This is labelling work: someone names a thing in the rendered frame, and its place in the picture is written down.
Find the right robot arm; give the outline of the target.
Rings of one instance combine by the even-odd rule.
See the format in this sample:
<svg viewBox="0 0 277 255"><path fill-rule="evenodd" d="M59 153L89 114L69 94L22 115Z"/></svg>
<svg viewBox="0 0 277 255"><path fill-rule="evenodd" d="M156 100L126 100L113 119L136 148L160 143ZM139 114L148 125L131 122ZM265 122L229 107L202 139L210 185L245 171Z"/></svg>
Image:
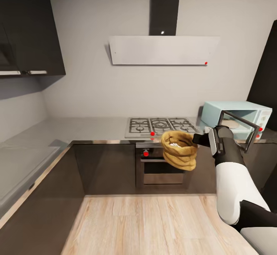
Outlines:
<svg viewBox="0 0 277 255"><path fill-rule="evenodd" d="M206 127L194 134L193 143L211 148L215 158L217 211L221 220L236 229L259 255L277 255L277 214L252 181L244 152L226 126Z"/></svg>

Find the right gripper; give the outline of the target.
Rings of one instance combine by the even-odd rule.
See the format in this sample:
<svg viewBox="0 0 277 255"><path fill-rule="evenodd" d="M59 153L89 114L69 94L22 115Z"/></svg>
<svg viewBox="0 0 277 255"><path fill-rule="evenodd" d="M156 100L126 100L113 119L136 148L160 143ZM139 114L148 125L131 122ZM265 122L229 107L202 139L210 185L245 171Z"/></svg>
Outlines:
<svg viewBox="0 0 277 255"><path fill-rule="evenodd" d="M201 134L194 134L193 136L193 143L198 144L198 145L203 145L203 146L207 146L210 147L210 144L207 144L207 142L205 141L205 135L201 135Z"/></svg>

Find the popcorn bag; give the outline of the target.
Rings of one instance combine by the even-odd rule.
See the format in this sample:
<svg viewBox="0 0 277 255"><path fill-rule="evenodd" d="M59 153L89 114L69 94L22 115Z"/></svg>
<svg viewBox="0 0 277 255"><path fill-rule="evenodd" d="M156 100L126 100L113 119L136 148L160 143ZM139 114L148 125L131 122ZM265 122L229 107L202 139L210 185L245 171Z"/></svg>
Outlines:
<svg viewBox="0 0 277 255"><path fill-rule="evenodd" d="M161 144L164 147L164 159L178 169L194 170L199 145L192 142L193 137L193 135L184 131L168 131L163 133Z"/></svg>

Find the microwave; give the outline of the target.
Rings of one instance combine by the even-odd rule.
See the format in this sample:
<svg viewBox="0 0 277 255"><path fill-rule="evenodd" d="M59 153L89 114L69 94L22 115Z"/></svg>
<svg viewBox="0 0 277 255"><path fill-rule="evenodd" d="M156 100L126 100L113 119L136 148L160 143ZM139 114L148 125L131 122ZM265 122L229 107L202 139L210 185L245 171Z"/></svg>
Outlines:
<svg viewBox="0 0 277 255"><path fill-rule="evenodd" d="M227 126L237 147L251 154L257 133L266 129L272 108L247 101L205 101L201 120L211 128Z"/></svg>

